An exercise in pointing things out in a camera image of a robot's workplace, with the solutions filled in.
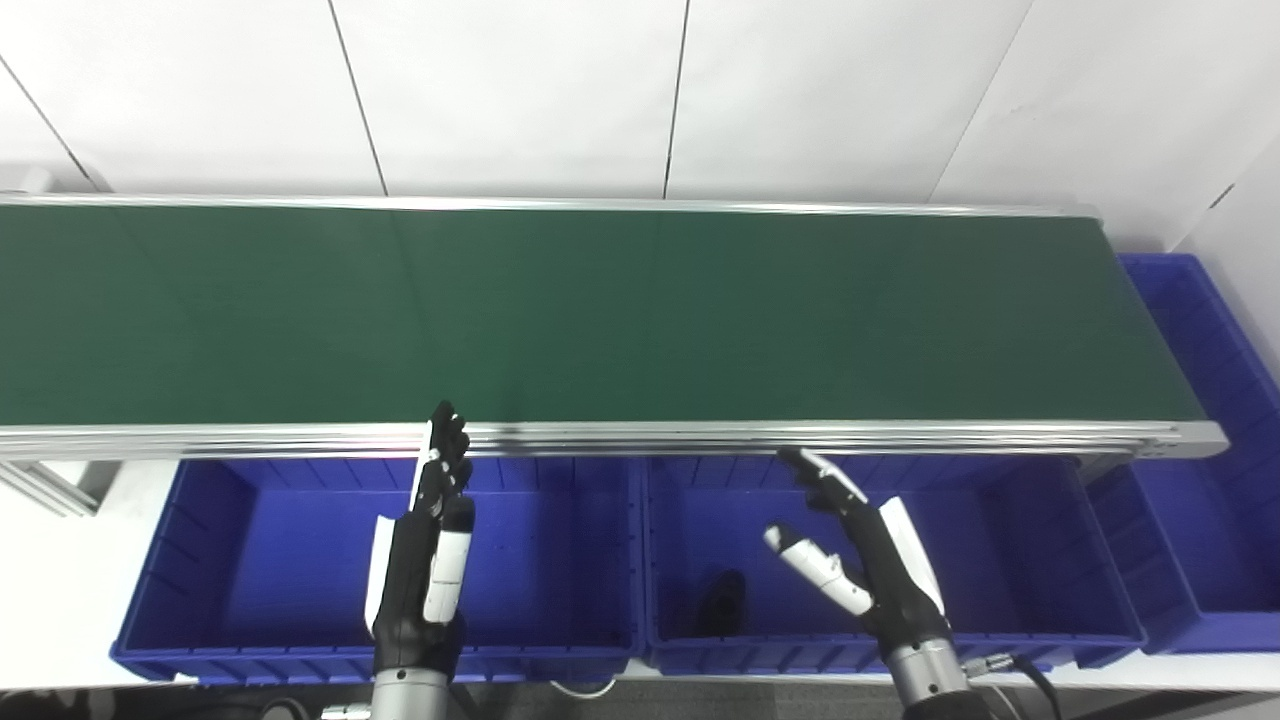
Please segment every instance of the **blue plastic bin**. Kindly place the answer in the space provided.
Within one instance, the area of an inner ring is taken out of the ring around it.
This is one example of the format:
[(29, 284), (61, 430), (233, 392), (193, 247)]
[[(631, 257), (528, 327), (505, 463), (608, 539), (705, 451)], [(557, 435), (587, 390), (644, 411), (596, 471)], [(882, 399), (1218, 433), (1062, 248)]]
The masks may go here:
[[(461, 680), (598, 680), (643, 641), (640, 478), (621, 459), (476, 460)], [(412, 460), (189, 461), (111, 657), (147, 679), (367, 682), (374, 521)]]
[[(873, 502), (902, 496), (964, 659), (1018, 652), (1101, 666), (1146, 642), (1070, 460), (852, 456), (842, 466)], [(669, 675), (882, 669), (858, 621), (764, 546), (765, 525), (783, 520), (856, 560), (780, 461), (658, 459), (649, 471), (650, 664)], [(748, 579), (745, 628), (691, 637), (700, 597), (724, 570)]]
[(1231, 441), (1215, 457), (1134, 462), (1089, 486), (1146, 650), (1280, 651), (1280, 393), (1194, 256), (1121, 261)]

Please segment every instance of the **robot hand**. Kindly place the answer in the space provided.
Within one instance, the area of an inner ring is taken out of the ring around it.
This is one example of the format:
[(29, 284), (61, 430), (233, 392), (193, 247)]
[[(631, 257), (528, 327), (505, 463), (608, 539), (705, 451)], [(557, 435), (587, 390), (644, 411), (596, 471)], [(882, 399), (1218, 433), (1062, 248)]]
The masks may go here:
[(440, 402), (417, 460), (408, 511), (393, 524), (379, 519), (366, 598), (366, 615), (372, 598), (380, 598), (371, 624), (375, 719), (444, 717), (447, 685), (462, 651), (457, 606), (475, 527), (475, 503), (462, 495), (471, 478), (465, 425), (453, 405)]
[(863, 621), (893, 675), (908, 720), (987, 720), (986, 703), (956, 659), (951, 626), (924, 546), (900, 498), (877, 510), (833, 462), (800, 448), (778, 451), (809, 489), (808, 503), (829, 511), (858, 550), (863, 574), (844, 568), (813, 541), (782, 524), (764, 542), (806, 580)]

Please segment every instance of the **black object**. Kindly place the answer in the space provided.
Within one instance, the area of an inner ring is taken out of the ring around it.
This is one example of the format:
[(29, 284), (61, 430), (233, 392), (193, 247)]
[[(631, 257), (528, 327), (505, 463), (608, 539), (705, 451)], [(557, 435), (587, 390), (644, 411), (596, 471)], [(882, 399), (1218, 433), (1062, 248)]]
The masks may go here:
[(443, 520), (470, 528), (474, 502), (461, 493), (471, 478), (471, 461), (463, 457), (470, 438), (466, 420), (449, 401), (431, 414), (429, 448), (433, 457), (422, 468), (413, 509), (396, 520), (392, 530), (387, 583), (374, 619), (374, 674), (394, 667), (425, 667), (453, 679), (462, 637), (462, 615), (451, 623), (428, 623), (422, 618), (430, 580), (430, 559), (440, 539)]
[(1062, 720), (1062, 706), (1057, 703), (1057, 691), (1053, 688), (1053, 684), (1048, 682), (1048, 678), (1044, 676), (1044, 673), (1041, 673), (1039, 667), (1023, 655), (1014, 656), (1014, 667), (1020, 670), (1023, 675), (1030, 678), (1032, 682), (1036, 683), (1036, 687), (1044, 693), (1044, 697), (1048, 698), (1050, 707), (1053, 708), (1053, 720)]
[(739, 570), (726, 570), (716, 577), (698, 605), (692, 637), (727, 638), (741, 633), (745, 624), (746, 578)]

